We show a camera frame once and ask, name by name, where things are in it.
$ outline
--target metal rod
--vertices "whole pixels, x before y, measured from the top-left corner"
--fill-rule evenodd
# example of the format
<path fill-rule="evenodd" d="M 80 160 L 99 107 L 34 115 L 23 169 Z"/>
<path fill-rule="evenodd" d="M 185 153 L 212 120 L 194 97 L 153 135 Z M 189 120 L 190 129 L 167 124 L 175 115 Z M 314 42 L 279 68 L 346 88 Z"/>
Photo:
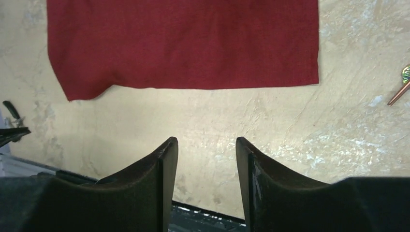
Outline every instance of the metal rod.
<path fill-rule="evenodd" d="M 401 96 L 403 96 L 403 94 L 409 90 L 410 88 L 410 82 L 407 82 L 406 85 L 404 85 L 393 97 L 392 99 L 389 101 L 389 103 L 387 103 L 387 105 L 392 106 Z"/>

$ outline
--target beige textured wall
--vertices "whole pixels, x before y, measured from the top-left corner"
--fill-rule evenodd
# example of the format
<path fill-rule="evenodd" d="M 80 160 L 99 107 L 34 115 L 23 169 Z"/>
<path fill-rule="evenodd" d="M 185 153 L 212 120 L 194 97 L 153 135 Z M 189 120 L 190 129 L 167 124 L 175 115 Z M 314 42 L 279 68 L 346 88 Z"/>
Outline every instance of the beige textured wall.
<path fill-rule="evenodd" d="M 174 200 L 237 217 L 237 136 L 321 181 L 409 175 L 410 94 L 386 105 L 410 63 L 409 15 L 408 0 L 320 1 L 317 86 L 112 87 L 67 102 L 47 57 L 45 0 L 0 0 L 0 100 L 11 100 L 33 131 L 12 153 L 103 177 L 175 136 Z"/>

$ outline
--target red fabric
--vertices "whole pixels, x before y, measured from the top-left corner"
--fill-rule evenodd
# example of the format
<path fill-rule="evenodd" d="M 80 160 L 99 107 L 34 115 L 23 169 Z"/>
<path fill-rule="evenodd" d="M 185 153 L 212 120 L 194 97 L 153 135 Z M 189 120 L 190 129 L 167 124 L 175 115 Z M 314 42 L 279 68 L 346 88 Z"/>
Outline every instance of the red fabric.
<path fill-rule="evenodd" d="M 48 52 L 68 100 L 111 85 L 316 84 L 317 0 L 47 0 Z"/>

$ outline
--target green object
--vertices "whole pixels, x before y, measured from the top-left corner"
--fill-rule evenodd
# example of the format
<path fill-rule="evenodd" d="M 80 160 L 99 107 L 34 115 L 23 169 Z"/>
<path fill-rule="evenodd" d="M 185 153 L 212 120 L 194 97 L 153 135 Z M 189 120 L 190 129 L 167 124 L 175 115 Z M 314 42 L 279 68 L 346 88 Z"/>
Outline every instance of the green object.
<path fill-rule="evenodd" d="M 403 84 L 407 84 L 410 80 L 410 64 L 403 69 L 401 76 L 403 77 Z"/>

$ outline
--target black plastic part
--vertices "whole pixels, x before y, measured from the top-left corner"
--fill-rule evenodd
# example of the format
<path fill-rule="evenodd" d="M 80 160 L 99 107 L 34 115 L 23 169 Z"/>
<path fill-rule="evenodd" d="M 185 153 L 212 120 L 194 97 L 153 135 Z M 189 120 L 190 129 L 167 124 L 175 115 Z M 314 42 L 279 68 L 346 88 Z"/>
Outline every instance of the black plastic part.
<path fill-rule="evenodd" d="M 0 129 L 0 147 L 20 140 L 24 135 L 30 134 L 31 131 L 27 127 Z"/>
<path fill-rule="evenodd" d="M 77 185 L 47 175 L 1 178 L 0 231 L 166 232 L 177 159 L 177 140 L 169 138 L 103 178 L 105 184 Z"/>
<path fill-rule="evenodd" d="M 56 171 L 56 176 L 62 180 L 71 182 L 73 184 L 82 185 L 82 184 L 95 184 L 97 181 L 90 180 L 88 177 L 75 174 L 68 171 L 59 170 Z"/>
<path fill-rule="evenodd" d="M 10 111 L 10 114 L 15 119 L 20 119 L 18 111 L 15 109 L 14 105 L 10 101 L 3 101 L 3 105 Z"/>
<path fill-rule="evenodd" d="M 353 177 L 329 185 L 236 141 L 248 232 L 410 231 L 410 178 Z"/>

